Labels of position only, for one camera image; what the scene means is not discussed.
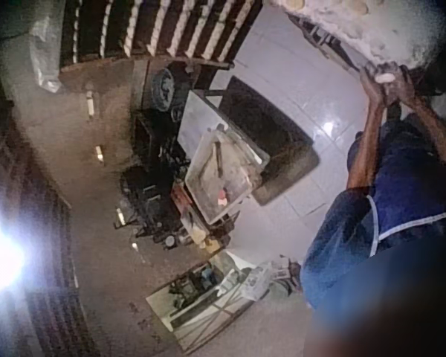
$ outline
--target plastic bag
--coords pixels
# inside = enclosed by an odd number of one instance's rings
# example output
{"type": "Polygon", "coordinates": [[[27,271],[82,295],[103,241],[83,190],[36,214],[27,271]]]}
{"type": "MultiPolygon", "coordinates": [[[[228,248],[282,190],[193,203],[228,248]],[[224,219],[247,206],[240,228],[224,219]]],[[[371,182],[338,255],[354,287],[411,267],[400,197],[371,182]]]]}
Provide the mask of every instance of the plastic bag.
{"type": "Polygon", "coordinates": [[[61,88],[58,76],[65,3],[65,0],[38,0],[30,29],[30,57],[35,81],[52,93],[61,88]]]}

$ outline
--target tiled floor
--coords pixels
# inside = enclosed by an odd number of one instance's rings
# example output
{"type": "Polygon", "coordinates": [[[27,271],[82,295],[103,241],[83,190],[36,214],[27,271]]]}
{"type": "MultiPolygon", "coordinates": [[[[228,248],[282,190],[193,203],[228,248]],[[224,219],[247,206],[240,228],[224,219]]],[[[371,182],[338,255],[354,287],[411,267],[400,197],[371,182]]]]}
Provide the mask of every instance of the tiled floor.
{"type": "Polygon", "coordinates": [[[358,79],[326,59],[276,7],[264,6],[231,71],[271,101],[314,140],[320,163],[266,206],[242,204],[230,251],[250,264],[284,254],[301,260],[330,204],[346,184],[346,154],[363,129],[367,99],[358,79]]]}

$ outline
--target mirror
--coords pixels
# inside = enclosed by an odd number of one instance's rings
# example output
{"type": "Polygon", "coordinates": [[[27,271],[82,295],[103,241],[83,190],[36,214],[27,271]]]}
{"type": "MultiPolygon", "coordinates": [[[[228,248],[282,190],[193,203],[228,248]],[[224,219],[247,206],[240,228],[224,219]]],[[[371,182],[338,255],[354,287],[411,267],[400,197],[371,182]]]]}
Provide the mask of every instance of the mirror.
{"type": "Polygon", "coordinates": [[[189,354],[253,303],[240,292],[249,270],[240,271],[227,252],[220,251],[158,289],[147,302],[189,354]]]}

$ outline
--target hand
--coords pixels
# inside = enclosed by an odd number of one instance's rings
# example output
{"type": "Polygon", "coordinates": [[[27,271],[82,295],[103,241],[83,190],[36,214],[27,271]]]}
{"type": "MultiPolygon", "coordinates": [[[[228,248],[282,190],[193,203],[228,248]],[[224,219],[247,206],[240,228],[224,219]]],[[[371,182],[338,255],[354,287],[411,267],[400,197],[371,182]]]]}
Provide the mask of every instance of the hand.
{"type": "Polygon", "coordinates": [[[408,74],[408,68],[398,67],[396,63],[390,63],[390,73],[395,75],[395,80],[387,84],[388,91],[396,94],[402,103],[413,107],[416,99],[415,86],[408,74]]]}
{"type": "Polygon", "coordinates": [[[370,104],[385,107],[386,96],[384,87],[375,82],[375,72],[375,66],[369,63],[368,66],[363,67],[360,71],[360,82],[362,83],[363,90],[369,98],[370,104]]]}

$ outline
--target man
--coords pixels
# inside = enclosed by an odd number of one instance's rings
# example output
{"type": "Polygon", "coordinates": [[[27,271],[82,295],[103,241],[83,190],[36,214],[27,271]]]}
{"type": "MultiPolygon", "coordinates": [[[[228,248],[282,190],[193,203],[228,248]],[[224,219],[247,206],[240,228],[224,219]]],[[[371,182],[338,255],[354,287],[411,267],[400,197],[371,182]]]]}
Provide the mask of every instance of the man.
{"type": "Polygon", "coordinates": [[[405,242],[446,237],[446,128],[416,96],[404,68],[382,86],[372,68],[361,83],[369,97],[365,130],[349,151],[346,190],[332,204],[301,270],[309,304],[317,308],[337,281],[369,257],[405,242]],[[414,115],[388,117],[398,98],[414,115]]]}

